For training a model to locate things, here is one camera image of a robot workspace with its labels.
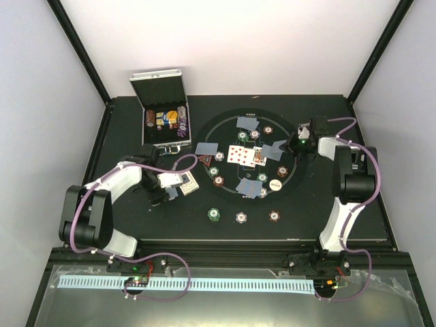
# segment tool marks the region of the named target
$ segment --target poker table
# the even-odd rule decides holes
[[[259,122],[260,137],[243,144],[247,148],[272,145],[285,140],[299,123],[307,123],[314,116],[335,118],[353,116],[353,110],[342,95],[213,95],[189,96],[192,145],[184,146],[179,155],[162,158],[159,166],[170,169],[181,155],[193,153],[199,142],[216,142],[223,161],[212,160],[211,165],[200,163],[191,171],[200,188],[186,196],[180,190],[173,201],[151,206],[145,190],[132,187],[113,206],[114,227],[142,240],[201,241],[201,242],[313,242],[324,229],[333,206],[331,192],[332,162],[323,157],[314,160],[296,158],[283,153],[280,161],[267,159],[265,166],[244,167],[227,161],[229,147],[241,145],[236,127],[240,116],[254,116]],[[142,109],[135,97],[115,98],[103,131],[104,138],[95,158],[95,169],[89,179],[105,174],[125,155],[140,152]],[[347,122],[330,124],[334,134]],[[273,133],[263,133],[270,126]],[[358,125],[343,134],[344,138],[362,142]],[[178,169],[191,165],[182,161]],[[284,177],[277,169],[285,166]],[[216,167],[224,178],[223,187],[213,183],[208,169]],[[242,197],[235,188],[242,178],[255,180],[265,173],[268,180],[281,181],[282,188],[272,191],[264,183],[268,194],[264,198]],[[208,218],[208,211],[217,208],[219,221]],[[277,222],[269,219],[271,211],[280,214]],[[238,223],[238,213],[247,216]],[[349,243],[357,245],[390,245],[390,226],[381,198],[368,205],[359,215],[349,236]]]

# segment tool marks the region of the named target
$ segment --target black metal frame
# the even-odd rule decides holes
[[[89,74],[90,79],[93,81],[95,88],[102,97],[103,102],[106,105],[102,123],[99,127],[99,131],[93,146],[89,164],[87,166],[83,183],[91,182],[99,153],[102,148],[106,131],[110,122],[110,117],[114,108],[114,101],[111,100],[102,80],[100,79],[91,59],[89,58],[85,47],[83,46],[78,34],[71,20],[63,8],[60,0],[47,0],[50,4],[54,14],[56,15],[59,23],[63,27],[65,34],[72,43],[74,50],[76,51],[79,59],[82,61],[86,71]],[[356,113],[353,107],[353,103],[356,101],[365,83],[369,79],[372,71],[374,70],[377,62],[388,46],[392,36],[395,34],[402,19],[410,8],[413,0],[400,0],[392,17],[390,18],[384,32],[375,45],[369,60],[364,66],[362,72],[357,79],[352,92],[349,94],[347,101],[349,103],[349,109],[351,115],[356,117]],[[360,141],[363,142],[362,132],[358,128],[358,135]],[[365,247],[370,251],[373,258],[374,269],[384,270],[398,270],[403,269],[407,271],[411,285],[414,290],[422,319],[425,326],[434,326],[432,318],[429,313],[429,308],[426,305],[422,289],[420,287],[414,266],[408,253],[401,253],[396,251],[396,241],[394,234],[386,214],[381,196],[378,199],[381,202],[381,207],[384,214],[384,223],[387,228],[387,233],[390,237],[388,242],[373,243],[371,245],[365,244]],[[214,243],[214,242],[158,242],[152,241],[143,242],[143,248],[152,254],[160,251],[170,251],[177,253],[184,257],[190,266],[207,266],[207,267],[231,267],[231,268],[283,268],[283,260],[289,254],[302,253],[303,248],[298,243],[289,242],[271,242],[262,244],[248,244],[247,242],[234,242],[234,243]],[[310,247],[310,243],[306,244],[306,249]],[[359,242],[349,242],[351,248],[361,247]],[[368,262],[365,255],[353,255],[348,257],[348,261],[351,268],[366,269]],[[173,266],[180,266],[179,262],[169,260],[168,262]],[[102,255],[92,255],[90,253],[77,254],[70,249],[54,248],[50,254],[46,269],[44,271],[42,281],[35,296],[29,319],[26,326],[34,326],[37,314],[40,309],[46,286],[48,284],[50,275],[54,265],[107,265],[107,257]]]
[[[355,85],[353,86],[351,93],[348,95],[347,100],[350,104],[354,104],[354,102],[356,102],[357,97],[359,96],[360,92],[363,90],[363,87],[367,83],[369,76],[371,76],[375,66],[377,65],[380,58],[382,57],[385,49],[388,47],[390,40],[392,39],[392,37],[396,32],[396,29],[398,29],[398,27],[400,26],[404,16],[406,15],[407,11],[409,10],[413,2],[414,0],[399,1],[397,7],[395,8],[394,13],[390,17],[388,24],[386,25],[383,33],[381,34],[377,44],[375,45],[374,50],[371,53],[371,56],[369,56],[369,59],[365,64],[365,66],[363,67],[363,70],[360,73],[359,78],[357,79]]]

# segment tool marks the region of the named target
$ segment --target white poker chip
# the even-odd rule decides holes
[[[270,182],[270,189],[273,190],[274,192],[280,191],[281,190],[281,181],[279,181],[278,179],[273,179]]]
[[[238,213],[236,214],[236,221],[239,223],[244,223],[247,221],[247,215],[244,213]]]
[[[224,159],[224,153],[222,152],[217,152],[217,154],[215,155],[215,159],[217,161],[221,161],[222,159]]]
[[[271,221],[278,221],[280,219],[280,214],[277,211],[271,211],[270,212],[270,220]]]
[[[251,131],[251,133],[250,133],[250,137],[254,138],[254,139],[258,138],[259,135],[260,135],[260,133],[258,131]]]
[[[261,199],[265,198],[268,195],[268,191],[265,188],[262,188],[260,190],[260,197]]]

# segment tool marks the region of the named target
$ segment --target chip stack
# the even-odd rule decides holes
[[[244,213],[237,213],[236,214],[236,221],[239,223],[244,223],[247,221],[247,215]]]
[[[223,161],[223,159],[224,159],[224,153],[217,152],[217,154],[215,155],[215,160],[216,161]]]
[[[179,138],[185,138],[187,135],[188,120],[186,116],[186,108],[184,106],[177,108],[177,117],[178,117],[177,136]]]
[[[285,166],[280,166],[277,169],[277,175],[279,175],[280,177],[286,177],[288,173],[289,170]]]
[[[147,110],[145,112],[145,125],[147,127],[153,127],[155,125],[155,112],[153,110]]]

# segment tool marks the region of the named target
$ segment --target black tabletop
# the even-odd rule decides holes
[[[232,109],[267,110],[294,126],[308,122],[313,116],[351,115],[341,95],[211,95],[190,96],[188,101],[193,144],[202,141],[198,138],[205,123]],[[116,98],[111,115],[93,179],[113,168],[123,156],[140,152],[142,109],[138,100],[135,97]],[[339,131],[345,124],[330,124],[330,131]],[[359,141],[355,129],[343,137]],[[193,146],[187,146],[183,154],[194,151]],[[177,157],[165,157],[163,167],[171,168]],[[218,193],[202,188],[204,178],[208,178],[202,164],[192,173],[200,189],[186,197],[179,192],[175,200],[159,206],[149,204],[144,190],[126,192],[114,204],[115,228],[149,240],[315,240],[324,229],[333,205],[332,162],[326,158],[317,158],[307,165],[298,186],[275,203],[277,211],[286,212],[277,223],[266,218],[270,207],[241,208],[241,205],[223,201]],[[213,223],[208,219],[207,212],[211,207],[220,209],[220,221]],[[234,219],[235,213],[241,211],[249,218],[244,224],[236,223]],[[380,202],[374,202],[362,211],[349,239],[387,239]]]

